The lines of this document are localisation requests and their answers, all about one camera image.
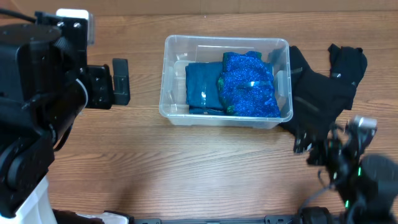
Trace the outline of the black garment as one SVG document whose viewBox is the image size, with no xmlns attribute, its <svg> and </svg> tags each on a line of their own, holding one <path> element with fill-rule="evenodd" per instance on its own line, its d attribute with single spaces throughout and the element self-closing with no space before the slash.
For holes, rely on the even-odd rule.
<svg viewBox="0 0 398 224">
<path fill-rule="evenodd" d="M 293 117 L 279 126 L 293 135 L 305 131 L 325 139 L 341 112 L 352 108 L 368 60 L 362 48 L 331 44 L 328 51 L 331 68 L 326 77 L 310 68 L 298 47 L 289 47 Z"/>
</svg>

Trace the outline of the blue sequin glitter garment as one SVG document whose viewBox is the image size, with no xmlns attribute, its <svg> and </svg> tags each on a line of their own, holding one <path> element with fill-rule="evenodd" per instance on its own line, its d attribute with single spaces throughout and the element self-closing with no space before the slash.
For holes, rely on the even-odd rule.
<svg viewBox="0 0 398 224">
<path fill-rule="evenodd" d="M 260 118 L 278 118 L 274 76 L 262 54 L 223 54 L 223 70 L 217 81 L 218 95 L 226 114 Z"/>
</svg>

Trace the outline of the blue denim jeans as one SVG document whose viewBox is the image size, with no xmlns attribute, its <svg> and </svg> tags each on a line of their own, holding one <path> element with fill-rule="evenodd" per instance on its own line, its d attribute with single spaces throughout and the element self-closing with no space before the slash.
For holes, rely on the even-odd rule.
<svg viewBox="0 0 398 224">
<path fill-rule="evenodd" d="M 223 64 L 221 62 L 189 63 L 185 71 L 186 104 L 189 106 L 189 113 L 225 115 L 217 86 Z"/>
</svg>

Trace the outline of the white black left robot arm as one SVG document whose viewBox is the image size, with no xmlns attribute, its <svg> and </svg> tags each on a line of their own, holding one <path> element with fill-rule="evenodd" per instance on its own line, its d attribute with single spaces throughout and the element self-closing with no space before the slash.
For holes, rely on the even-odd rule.
<svg viewBox="0 0 398 224">
<path fill-rule="evenodd" d="M 59 9 L 1 27 L 1 222 L 133 223 L 118 212 L 82 215 L 52 208 L 47 174 L 86 108 L 126 106 L 128 62 L 89 65 L 95 20 L 83 9 Z"/>
</svg>

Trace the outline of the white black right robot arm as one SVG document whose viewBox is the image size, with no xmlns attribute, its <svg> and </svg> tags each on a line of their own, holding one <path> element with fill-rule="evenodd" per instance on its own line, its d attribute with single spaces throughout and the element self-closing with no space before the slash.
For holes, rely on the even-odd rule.
<svg viewBox="0 0 398 224">
<path fill-rule="evenodd" d="M 364 155 L 377 127 L 349 122 L 345 127 L 334 124 L 330 131 L 325 139 L 298 131 L 294 152 L 309 151 L 307 164 L 328 172 L 330 182 L 323 189 L 337 191 L 345 204 L 339 223 L 397 223 L 391 212 L 397 164 L 382 155 Z"/>
</svg>

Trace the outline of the clear plastic storage bin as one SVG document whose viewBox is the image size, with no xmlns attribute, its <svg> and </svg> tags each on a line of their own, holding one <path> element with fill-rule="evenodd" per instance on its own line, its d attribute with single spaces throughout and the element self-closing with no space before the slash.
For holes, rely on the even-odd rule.
<svg viewBox="0 0 398 224">
<path fill-rule="evenodd" d="M 195 62 L 220 62 L 225 52 L 256 51 L 272 65 L 278 118 L 191 114 L 186 104 L 185 67 Z M 159 112 L 177 126 L 242 126 L 272 129 L 294 115 L 289 43 L 280 38 L 170 35 L 165 40 Z"/>
</svg>

